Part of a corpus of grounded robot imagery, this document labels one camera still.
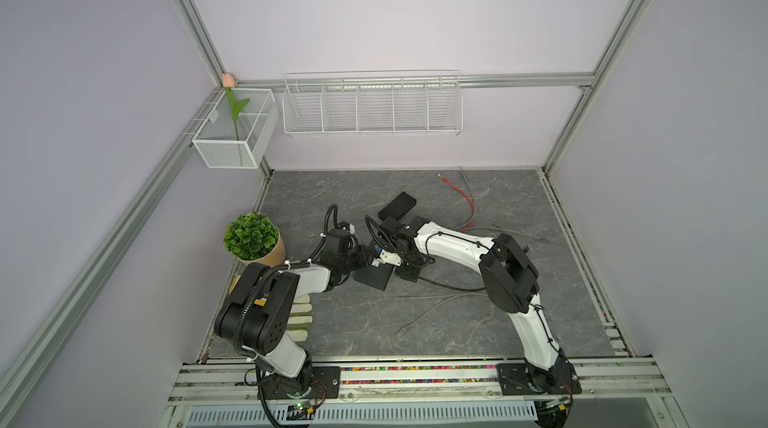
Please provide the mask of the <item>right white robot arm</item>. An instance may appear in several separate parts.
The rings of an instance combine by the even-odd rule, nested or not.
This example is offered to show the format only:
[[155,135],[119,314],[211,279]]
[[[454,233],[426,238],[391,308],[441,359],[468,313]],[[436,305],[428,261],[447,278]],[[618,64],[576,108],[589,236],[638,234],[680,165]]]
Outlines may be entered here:
[[510,317],[522,343],[528,383],[538,393],[573,395],[574,371],[555,340],[540,301],[538,270],[508,234],[480,237],[445,228],[424,218],[403,224],[366,219],[380,257],[422,268],[436,258],[468,267],[482,278],[490,301]]

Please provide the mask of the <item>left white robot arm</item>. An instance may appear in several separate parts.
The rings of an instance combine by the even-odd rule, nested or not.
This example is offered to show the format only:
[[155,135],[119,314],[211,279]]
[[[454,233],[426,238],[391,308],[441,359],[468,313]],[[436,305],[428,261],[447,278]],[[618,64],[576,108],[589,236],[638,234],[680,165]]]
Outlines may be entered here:
[[301,261],[246,266],[214,322],[216,336],[230,342],[259,368],[285,378],[302,376],[309,354],[287,334],[295,300],[339,286],[372,264],[377,252],[344,229],[331,230],[319,252]]

